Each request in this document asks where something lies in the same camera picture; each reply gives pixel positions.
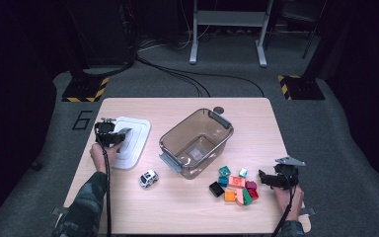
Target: toy car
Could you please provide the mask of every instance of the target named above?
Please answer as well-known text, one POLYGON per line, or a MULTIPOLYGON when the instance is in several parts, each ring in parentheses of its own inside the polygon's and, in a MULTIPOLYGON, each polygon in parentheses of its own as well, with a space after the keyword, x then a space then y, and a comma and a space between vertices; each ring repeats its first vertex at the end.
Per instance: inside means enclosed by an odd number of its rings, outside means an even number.
POLYGON ((143 189, 147 189, 156 182, 158 182, 158 180, 158 174, 153 170, 148 170, 146 173, 140 176, 139 183, 143 189))

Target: person's arm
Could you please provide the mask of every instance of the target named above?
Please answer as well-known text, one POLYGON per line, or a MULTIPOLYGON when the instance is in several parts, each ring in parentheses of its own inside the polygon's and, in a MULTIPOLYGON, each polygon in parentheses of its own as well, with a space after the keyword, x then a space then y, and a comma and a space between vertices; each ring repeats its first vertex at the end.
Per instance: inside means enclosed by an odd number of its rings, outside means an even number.
MULTIPOLYGON (((119 144, 106 148, 110 164, 114 161, 118 148, 119 144)), ((52 232, 53 237, 98 234, 107 191, 107 170, 101 146, 93 144, 90 153, 97 172, 81 187, 68 212, 60 217, 52 232)))
MULTIPOLYGON (((273 188, 278 202, 279 208, 282 212, 285 211, 290 202, 289 190, 282 190, 280 188, 273 188)), ((283 237, 301 237, 304 236, 302 224, 298 221, 300 215, 301 205, 303 203, 304 192, 297 186, 291 204, 291 209, 288 212, 285 222, 281 226, 281 236, 283 237)))

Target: table top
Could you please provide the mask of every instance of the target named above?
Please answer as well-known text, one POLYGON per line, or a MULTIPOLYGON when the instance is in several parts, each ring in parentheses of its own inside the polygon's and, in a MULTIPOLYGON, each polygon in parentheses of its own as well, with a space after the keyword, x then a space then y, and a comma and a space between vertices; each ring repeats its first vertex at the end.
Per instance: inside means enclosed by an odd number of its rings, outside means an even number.
MULTIPOLYGON (((109 98, 97 116, 116 119, 147 119, 151 130, 137 165, 128 171, 112 169, 112 233, 120 234, 254 234, 271 233, 282 213, 273 191, 261 184, 258 170, 274 174, 275 159, 287 156, 270 101, 264 98, 109 98), (159 158, 159 139, 172 127, 201 108, 224 109, 234 133, 221 153, 195 179, 187 180, 159 158), (232 175, 248 170, 247 181, 258 185, 259 199, 250 205, 226 202, 215 197, 209 186, 218 180, 218 170, 227 166, 232 175), (147 190, 138 180, 155 170, 159 182, 147 190)), ((84 149, 65 206, 95 172, 89 150, 94 131, 84 149)), ((305 232, 308 216, 300 216, 305 232)), ((100 232, 107 232, 107 214, 101 217, 100 232)))

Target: person's hand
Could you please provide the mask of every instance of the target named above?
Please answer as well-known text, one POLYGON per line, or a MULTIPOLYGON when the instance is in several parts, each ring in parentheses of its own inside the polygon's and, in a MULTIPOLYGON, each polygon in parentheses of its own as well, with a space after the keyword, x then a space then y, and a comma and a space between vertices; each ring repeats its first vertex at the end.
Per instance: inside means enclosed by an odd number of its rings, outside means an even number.
MULTIPOLYGON (((107 151, 107 155, 109 156, 110 165, 115 160, 115 154, 116 154, 116 151, 119 149, 120 145, 121 143, 114 145, 112 147, 105 148, 107 151)), ((106 174, 107 173, 106 161, 104 159, 103 148, 101 148, 101 145, 99 143, 93 144, 89 152, 91 153, 91 157, 92 157, 92 160, 94 161, 94 165, 97 171, 100 171, 106 174)))
MULTIPOLYGON (((273 187, 273 190, 275 192, 276 201, 278 202, 279 208, 281 209, 282 212, 284 212, 288 204, 290 203, 290 191, 282 190, 277 187, 273 187)), ((291 205, 291 210, 290 212, 288 212, 286 220, 298 221, 301 205, 303 203, 303 197, 304 197, 303 190, 299 186, 296 186, 293 202, 291 205)))

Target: sleeve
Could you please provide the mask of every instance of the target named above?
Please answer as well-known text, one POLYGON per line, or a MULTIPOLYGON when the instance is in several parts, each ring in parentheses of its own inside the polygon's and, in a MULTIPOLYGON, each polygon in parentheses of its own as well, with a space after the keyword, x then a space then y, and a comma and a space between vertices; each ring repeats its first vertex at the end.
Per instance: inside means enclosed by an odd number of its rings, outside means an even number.
POLYGON ((107 191, 107 175, 96 172, 81 187, 51 236, 97 236, 107 191))
POLYGON ((287 220, 281 226, 282 237, 303 237, 303 225, 299 221, 287 220))

